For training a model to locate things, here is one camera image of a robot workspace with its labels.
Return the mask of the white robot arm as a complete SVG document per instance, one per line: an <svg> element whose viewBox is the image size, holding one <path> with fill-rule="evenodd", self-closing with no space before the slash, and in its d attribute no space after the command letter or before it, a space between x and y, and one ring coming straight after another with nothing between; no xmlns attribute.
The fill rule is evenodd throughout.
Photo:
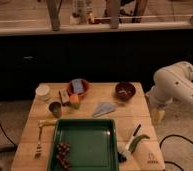
<svg viewBox="0 0 193 171"><path fill-rule="evenodd" d="M154 85L146 93L149 111L154 125L159 124L165 107L173 99L193 108L193 65L186 61L158 69L153 76Z"/></svg>

